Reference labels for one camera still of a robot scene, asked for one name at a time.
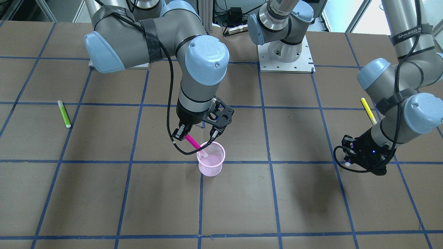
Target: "green marker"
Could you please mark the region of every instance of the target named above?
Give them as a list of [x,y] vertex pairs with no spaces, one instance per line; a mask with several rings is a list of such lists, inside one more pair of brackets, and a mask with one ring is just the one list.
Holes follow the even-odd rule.
[[66,109],[63,106],[63,102],[61,100],[57,101],[58,106],[60,107],[60,112],[62,113],[63,120],[65,121],[66,128],[71,128],[71,122],[69,122],[68,114],[66,113]]

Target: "pink marker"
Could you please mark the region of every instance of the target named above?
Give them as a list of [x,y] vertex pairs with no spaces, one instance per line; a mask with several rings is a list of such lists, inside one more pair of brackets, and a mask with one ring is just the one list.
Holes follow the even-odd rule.
[[[191,135],[186,135],[186,140],[188,140],[188,142],[194,147],[194,148],[196,148],[196,149],[199,149],[199,148],[201,148],[200,147],[200,145],[191,137]],[[206,158],[206,157],[208,157],[209,155],[208,155],[208,153],[206,153],[206,151],[205,150],[200,150],[200,153],[202,154],[202,156],[204,157],[204,158]]]

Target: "light blue joint cap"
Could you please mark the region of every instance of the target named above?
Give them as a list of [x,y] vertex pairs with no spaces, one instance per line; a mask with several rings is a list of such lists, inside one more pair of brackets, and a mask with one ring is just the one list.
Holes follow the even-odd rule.
[[198,18],[200,19],[200,22],[202,21],[202,19],[197,14],[197,12],[194,10],[192,5],[190,5],[188,2],[183,1],[183,0],[174,0],[174,1],[171,1],[170,3],[168,3],[166,6],[164,6],[162,8],[162,11],[160,12],[160,16],[164,16],[166,14],[166,12],[171,11],[171,10],[175,10],[175,9],[188,10],[188,11],[194,13],[196,16],[198,16]]
[[292,10],[291,14],[302,22],[310,23],[314,20],[314,10],[312,7],[303,1],[299,3]]
[[85,35],[85,45],[92,63],[100,73],[106,74],[124,70],[120,57],[97,31]]
[[225,44],[209,35],[197,36],[189,43],[185,64],[191,77],[205,86],[222,81],[229,62]]
[[263,32],[261,31],[260,24],[258,23],[257,16],[255,14],[248,17],[248,30],[249,36],[255,45],[264,44]]
[[406,101],[404,119],[415,133],[430,133],[443,124],[443,101],[430,93],[415,94]]
[[364,66],[357,75],[363,90],[366,91],[390,65],[387,60],[378,58]]
[[[440,57],[443,59],[443,54],[442,53],[437,53],[438,55],[440,55]],[[440,79],[438,79],[436,82],[443,80],[443,74],[442,76],[440,76]]]

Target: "white mounting plate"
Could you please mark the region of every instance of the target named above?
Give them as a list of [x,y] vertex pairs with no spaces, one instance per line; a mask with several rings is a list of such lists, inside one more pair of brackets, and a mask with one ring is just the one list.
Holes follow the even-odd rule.
[[[89,66],[95,68],[94,63],[92,61],[89,61]],[[149,63],[141,64],[138,66],[130,67],[129,69],[149,69]]]
[[307,44],[306,36],[302,41],[302,53],[298,60],[290,63],[279,62],[268,54],[269,43],[258,45],[258,58],[260,61],[260,71],[265,73],[292,73],[292,74],[310,74],[315,72],[314,62],[312,61],[311,50]]

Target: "mesh cup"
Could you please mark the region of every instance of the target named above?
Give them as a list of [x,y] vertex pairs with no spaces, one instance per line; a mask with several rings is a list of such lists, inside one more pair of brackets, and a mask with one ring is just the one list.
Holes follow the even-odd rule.
[[204,148],[208,157],[204,158],[200,152],[197,152],[198,169],[205,176],[216,176],[222,171],[223,161],[225,160],[225,149],[217,142],[212,142]]

